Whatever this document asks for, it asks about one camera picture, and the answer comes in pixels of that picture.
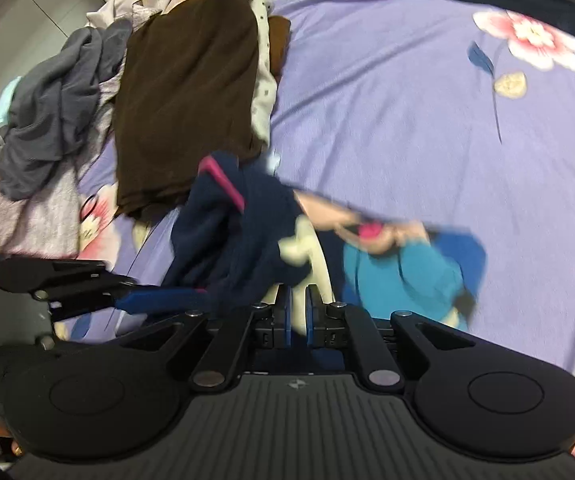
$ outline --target navy blue garment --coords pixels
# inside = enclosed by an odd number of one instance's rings
[[[278,242],[295,236],[302,213],[292,190],[273,176],[239,168],[226,153],[205,157],[171,231],[174,261],[163,286],[194,289],[179,310],[219,315],[260,301],[275,283],[298,285],[311,266],[284,262]]]

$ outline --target pink stripe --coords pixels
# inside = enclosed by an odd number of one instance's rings
[[[216,184],[221,186],[222,190],[232,199],[238,211],[241,213],[245,211],[245,199],[243,195],[238,192],[238,189],[236,189],[230,179],[227,178],[227,175],[212,155],[204,157],[198,165],[198,172],[202,173],[203,171],[208,171],[212,175]]]

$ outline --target pile of clothes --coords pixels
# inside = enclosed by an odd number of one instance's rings
[[[112,136],[119,213],[134,218],[183,204],[210,152],[257,158],[289,41],[271,12],[272,0],[112,0],[10,82],[0,254],[78,254],[77,185]]]

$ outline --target folded brown garment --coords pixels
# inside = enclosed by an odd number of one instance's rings
[[[250,116],[257,66],[250,0],[186,0],[130,37],[113,117],[120,212],[184,202],[213,151],[241,161],[260,153]]]
[[[292,23],[283,16],[270,16],[267,25],[269,25],[269,71],[276,82],[280,83]]]

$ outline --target gray fabric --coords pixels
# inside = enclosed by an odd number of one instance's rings
[[[0,150],[0,190],[12,200],[43,188],[56,165],[86,142],[99,83],[118,73],[132,32],[128,20],[80,28],[61,52],[18,83]]]

